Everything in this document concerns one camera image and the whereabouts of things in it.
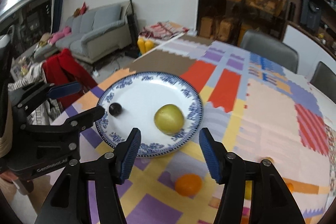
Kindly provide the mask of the dark plum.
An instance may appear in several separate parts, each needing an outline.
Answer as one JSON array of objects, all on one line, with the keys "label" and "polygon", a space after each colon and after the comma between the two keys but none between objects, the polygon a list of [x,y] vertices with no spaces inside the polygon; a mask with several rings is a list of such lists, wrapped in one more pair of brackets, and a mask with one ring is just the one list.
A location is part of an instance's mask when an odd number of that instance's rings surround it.
[{"label": "dark plum", "polygon": [[122,106],[119,103],[113,102],[109,105],[108,112],[111,116],[116,117],[122,113]]}]

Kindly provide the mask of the orange mandarin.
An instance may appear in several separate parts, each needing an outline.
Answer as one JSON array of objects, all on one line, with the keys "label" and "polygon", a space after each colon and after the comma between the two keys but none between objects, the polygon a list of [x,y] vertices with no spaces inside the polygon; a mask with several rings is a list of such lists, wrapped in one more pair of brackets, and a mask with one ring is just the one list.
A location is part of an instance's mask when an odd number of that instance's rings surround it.
[{"label": "orange mandarin", "polygon": [[202,179],[197,174],[184,174],[179,177],[175,184],[175,191],[181,196],[193,197],[196,196],[202,188]]}]

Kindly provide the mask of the green pear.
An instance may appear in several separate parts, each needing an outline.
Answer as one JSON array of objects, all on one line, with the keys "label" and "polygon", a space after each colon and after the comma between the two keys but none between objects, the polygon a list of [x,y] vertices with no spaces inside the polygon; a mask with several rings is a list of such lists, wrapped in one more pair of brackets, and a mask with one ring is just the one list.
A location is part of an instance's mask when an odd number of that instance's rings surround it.
[{"label": "green pear", "polygon": [[154,123],[166,135],[175,135],[181,131],[185,124],[182,111],[173,104],[162,106],[154,116]]}]

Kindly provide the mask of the small mandarin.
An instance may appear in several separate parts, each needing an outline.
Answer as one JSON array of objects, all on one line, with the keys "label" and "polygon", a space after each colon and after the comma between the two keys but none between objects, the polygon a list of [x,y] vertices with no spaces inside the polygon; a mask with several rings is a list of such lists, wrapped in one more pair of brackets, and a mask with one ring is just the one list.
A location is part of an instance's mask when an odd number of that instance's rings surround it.
[{"label": "small mandarin", "polygon": [[286,183],[286,186],[288,187],[289,191],[290,191],[291,193],[293,193],[293,191],[294,191],[294,186],[293,186],[293,184],[289,182],[289,183]]}]

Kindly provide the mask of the yellow brown pear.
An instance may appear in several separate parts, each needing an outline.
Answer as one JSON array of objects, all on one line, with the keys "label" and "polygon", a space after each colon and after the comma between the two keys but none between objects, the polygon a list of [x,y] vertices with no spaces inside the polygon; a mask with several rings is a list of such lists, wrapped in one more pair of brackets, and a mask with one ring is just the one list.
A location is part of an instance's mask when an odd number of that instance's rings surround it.
[{"label": "yellow brown pear", "polygon": [[251,200],[252,199],[252,181],[246,181],[245,182],[244,198],[246,200]]}]

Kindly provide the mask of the striped grey white cloth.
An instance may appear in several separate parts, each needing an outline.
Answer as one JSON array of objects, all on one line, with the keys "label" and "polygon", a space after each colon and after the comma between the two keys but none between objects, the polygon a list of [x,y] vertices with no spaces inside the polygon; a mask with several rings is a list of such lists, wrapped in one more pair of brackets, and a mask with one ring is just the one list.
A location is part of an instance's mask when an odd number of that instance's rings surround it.
[{"label": "striped grey white cloth", "polygon": [[[32,96],[47,83],[45,71],[43,70],[44,61],[34,63],[30,66],[27,74],[20,80],[8,84],[9,92],[13,96],[21,96],[25,99]],[[60,114],[62,107],[55,99],[46,99],[27,117],[27,122],[32,125],[50,125]]]}]

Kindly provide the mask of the red garment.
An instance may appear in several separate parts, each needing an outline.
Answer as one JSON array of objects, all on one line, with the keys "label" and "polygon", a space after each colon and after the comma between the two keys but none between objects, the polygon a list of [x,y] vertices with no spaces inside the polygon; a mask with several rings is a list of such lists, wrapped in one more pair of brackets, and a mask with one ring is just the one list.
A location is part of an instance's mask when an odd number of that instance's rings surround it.
[{"label": "red garment", "polygon": [[60,98],[58,102],[64,109],[71,106],[86,92],[97,86],[92,76],[73,58],[68,48],[49,57],[42,64],[46,81],[55,85],[63,85],[77,81],[81,85],[79,92]]}]

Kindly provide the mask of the pink plush toy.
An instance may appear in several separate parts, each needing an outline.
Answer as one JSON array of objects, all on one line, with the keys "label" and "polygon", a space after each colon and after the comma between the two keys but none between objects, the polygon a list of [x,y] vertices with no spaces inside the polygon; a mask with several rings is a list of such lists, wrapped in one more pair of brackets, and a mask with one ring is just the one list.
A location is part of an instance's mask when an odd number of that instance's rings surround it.
[{"label": "pink plush toy", "polygon": [[50,45],[54,45],[58,40],[65,38],[70,34],[71,34],[70,26],[65,26],[61,31],[53,33],[49,38],[48,43]]}]

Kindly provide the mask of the grey sofa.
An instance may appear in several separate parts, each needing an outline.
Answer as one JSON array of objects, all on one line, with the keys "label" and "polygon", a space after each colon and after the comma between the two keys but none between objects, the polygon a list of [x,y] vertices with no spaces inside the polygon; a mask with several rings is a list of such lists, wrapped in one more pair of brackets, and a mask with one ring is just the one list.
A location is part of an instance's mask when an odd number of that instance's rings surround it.
[{"label": "grey sofa", "polygon": [[76,17],[70,16],[56,32],[70,26],[71,34],[54,45],[50,45],[48,39],[46,45],[34,49],[33,58],[36,61],[44,60],[56,51],[68,48],[74,58],[93,64],[110,53],[127,47],[131,44],[125,16],[128,4],[115,3],[89,9]]}]

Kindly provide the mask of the colourful patchwork tablecloth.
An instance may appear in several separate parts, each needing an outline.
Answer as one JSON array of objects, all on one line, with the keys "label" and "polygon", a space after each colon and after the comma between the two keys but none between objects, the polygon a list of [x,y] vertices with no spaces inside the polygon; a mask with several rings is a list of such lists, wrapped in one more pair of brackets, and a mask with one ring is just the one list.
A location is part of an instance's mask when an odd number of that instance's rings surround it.
[{"label": "colourful patchwork tablecloth", "polygon": [[[96,106],[104,91],[137,72],[168,72],[196,89],[202,126],[228,151],[249,161],[268,158],[287,183],[306,223],[323,216],[330,191],[330,146],[335,104],[295,74],[262,57],[220,42],[168,42],[112,74],[56,119]],[[185,197],[174,189],[184,174],[197,174],[202,188]],[[153,159],[137,159],[130,179],[118,187],[128,223],[211,223],[223,187],[210,177],[198,138]]]}]

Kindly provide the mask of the black upright vacuum cleaner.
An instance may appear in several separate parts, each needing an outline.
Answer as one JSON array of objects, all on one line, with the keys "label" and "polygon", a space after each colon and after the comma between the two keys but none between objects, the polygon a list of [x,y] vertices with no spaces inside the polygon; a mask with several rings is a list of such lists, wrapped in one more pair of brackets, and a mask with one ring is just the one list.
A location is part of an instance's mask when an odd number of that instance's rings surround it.
[{"label": "black upright vacuum cleaner", "polygon": [[125,10],[125,16],[131,37],[131,45],[129,49],[125,52],[125,54],[131,58],[136,59],[139,57],[139,48],[137,45],[139,28],[132,0],[129,0],[129,4]]}]

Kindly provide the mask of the striped folded cloth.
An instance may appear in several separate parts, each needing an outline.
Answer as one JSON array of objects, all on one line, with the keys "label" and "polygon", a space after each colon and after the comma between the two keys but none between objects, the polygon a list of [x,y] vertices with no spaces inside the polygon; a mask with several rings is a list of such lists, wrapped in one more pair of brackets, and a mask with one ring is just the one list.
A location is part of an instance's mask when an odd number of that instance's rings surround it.
[{"label": "striped folded cloth", "polygon": [[167,41],[189,30],[189,28],[174,22],[158,22],[151,26],[145,26],[139,33],[139,36]]}]

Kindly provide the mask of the grey chair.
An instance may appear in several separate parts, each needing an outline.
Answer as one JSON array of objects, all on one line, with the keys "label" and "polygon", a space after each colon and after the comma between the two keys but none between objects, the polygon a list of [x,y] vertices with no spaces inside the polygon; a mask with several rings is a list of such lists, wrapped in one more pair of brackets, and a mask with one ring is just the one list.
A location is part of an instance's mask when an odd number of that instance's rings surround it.
[{"label": "grey chair", "polygon": [[310,83],[336,103],[336,75],[322,61],[318,63]]},{"label": "grey chair", "polygon": [[299,62],[297,51],[272,36],[255,30],[247,30],[241,40],[240,48],[297,73]]}]

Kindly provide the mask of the grey chair left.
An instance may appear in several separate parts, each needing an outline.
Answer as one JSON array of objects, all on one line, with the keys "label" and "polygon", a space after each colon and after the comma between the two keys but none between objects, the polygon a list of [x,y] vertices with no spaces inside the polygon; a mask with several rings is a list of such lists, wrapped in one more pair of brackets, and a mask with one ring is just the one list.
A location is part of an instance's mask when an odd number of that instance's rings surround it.
[{"label": "grey chair left", "polygon": [[247,30],[241,40],[240,48],[297,73],[299,62],[297,51],[272,36],[255,30]]}]

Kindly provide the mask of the black thermos bottle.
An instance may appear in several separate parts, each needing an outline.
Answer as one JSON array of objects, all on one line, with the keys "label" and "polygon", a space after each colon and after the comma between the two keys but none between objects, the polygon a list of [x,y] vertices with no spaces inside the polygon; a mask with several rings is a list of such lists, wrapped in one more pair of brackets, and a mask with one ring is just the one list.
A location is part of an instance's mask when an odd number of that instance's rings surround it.
[{"label": "black thermos bottle", "polygon": [[291,2],[289,5],[289,11],[288,11],[288,21],[293,21],[294,16],[295,16],[295,9],[296,9],[296,4],[294,2]]}]

